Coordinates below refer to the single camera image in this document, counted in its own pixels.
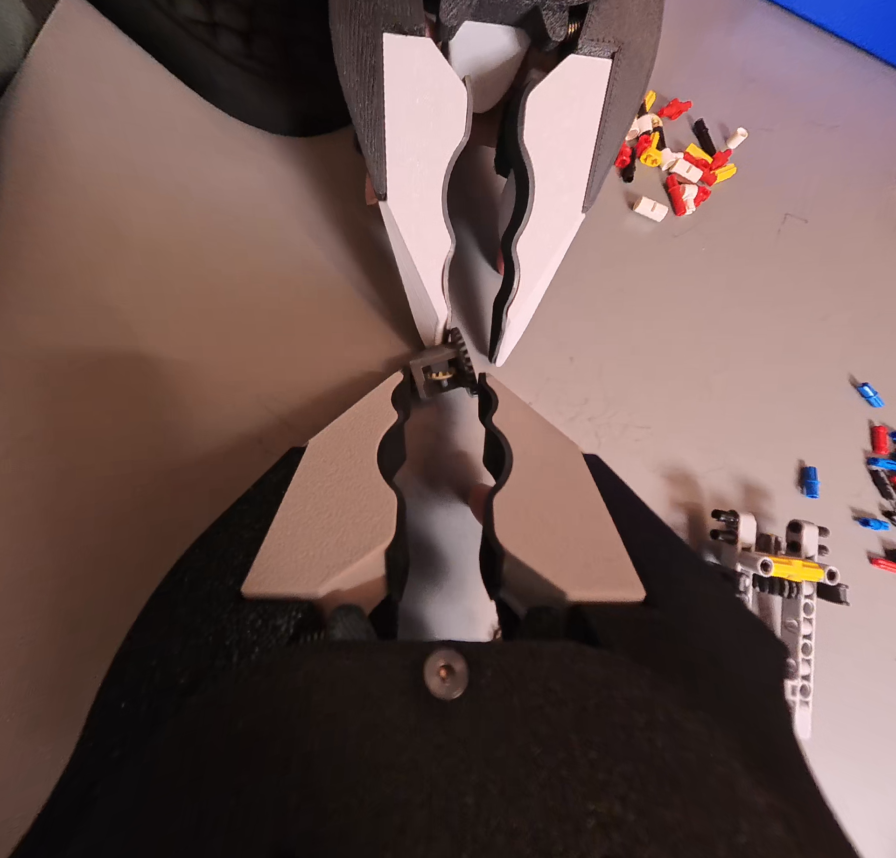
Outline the grey lego differential housing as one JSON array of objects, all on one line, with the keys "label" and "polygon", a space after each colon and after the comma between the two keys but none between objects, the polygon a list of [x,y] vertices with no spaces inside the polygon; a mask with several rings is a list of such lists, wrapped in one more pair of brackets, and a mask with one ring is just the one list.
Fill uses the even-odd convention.
[{"label": "grey lego differential housing", "polygon": [[[447,331],[446,341],[425,349],[409,361],[409,371],[419,399],[427,402],[457,389],[476,394],[477,380],[465,339],[457,327]],[[430,371],[453,371],[444,382],[431,381]]]}]

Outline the grey lego frame assembly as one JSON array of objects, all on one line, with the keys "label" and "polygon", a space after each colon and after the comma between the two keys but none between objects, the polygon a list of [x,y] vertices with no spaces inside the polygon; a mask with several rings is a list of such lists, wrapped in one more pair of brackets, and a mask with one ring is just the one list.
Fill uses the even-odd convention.
[{"label": "grey lego frame assembly", "polygon": [[734,587],[745,608],[783,644],[782,689],[798,739],[812,735],[818,607],[848,604],[848,588],[831,564],[830,531],[795,518],[784,535],[761,532],[747,512],[715,508],[704,557]]}]

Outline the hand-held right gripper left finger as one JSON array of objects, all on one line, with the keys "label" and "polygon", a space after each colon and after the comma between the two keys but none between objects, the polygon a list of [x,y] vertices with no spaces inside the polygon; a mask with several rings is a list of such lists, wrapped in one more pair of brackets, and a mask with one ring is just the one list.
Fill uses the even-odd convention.
[{"label": "hand-held right gripper left finger", "polygon": [[404,498],[409,376],[389,376],[310,439],[241,593],[329,614],[398,603],[409,572]]}]

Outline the pile of small lego pieces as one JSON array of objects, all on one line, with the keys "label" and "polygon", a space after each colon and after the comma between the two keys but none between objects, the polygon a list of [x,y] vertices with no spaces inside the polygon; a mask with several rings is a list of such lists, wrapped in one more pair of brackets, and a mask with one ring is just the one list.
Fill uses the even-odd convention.
[{"label": "pile of small lego pieces", "polygon": [[[640,169],[654,171],[659,176],[665,197],[659,200],[646,195],[630,196],[632,212],[634,201],[646,196],[667,204],[667,216],[690,216],[705,204],[715,187],[737,174],[732,158],[748,139],[749,131],[736,127],[723,141],[717,142],[705,119],[691,116],[692,108],[692,102],[679,98],[658,103],[655,90],[644,93],[616,153],[613,167],[617,178],[626,187],[633,185]],[[692,140],[687,146],[678,148],[670,144],[666,125],[682,119],[689,123]]]}]

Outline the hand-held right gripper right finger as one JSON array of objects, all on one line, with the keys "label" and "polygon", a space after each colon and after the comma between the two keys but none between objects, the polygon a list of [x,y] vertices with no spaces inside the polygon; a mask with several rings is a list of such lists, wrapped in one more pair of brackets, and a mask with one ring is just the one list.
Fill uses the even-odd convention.
[{"label": "hand-held right gripper right finger", "polygon": [[484,465],[480,569],[514,613],[639,604],[644,586],[579,447],[494,375],[478,384]]}]

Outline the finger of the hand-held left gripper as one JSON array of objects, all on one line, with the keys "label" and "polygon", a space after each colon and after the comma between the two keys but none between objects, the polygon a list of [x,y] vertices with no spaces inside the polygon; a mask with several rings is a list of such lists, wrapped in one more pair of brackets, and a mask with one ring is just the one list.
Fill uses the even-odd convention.
[{"label": "finger of the hand-held left gripper", "polygon": [[489,341],[497,367],[519,343],[585,218],[612,66],[611,57],[571,54],[550,72],[531,72],[507,113],[503,278]]},{"label": "finger of the hand-held left gripper", "polygon": [[384,35],[386,231],[426,347],[451,320],[449,181],[471,126],[468,82],[427,36]]}]

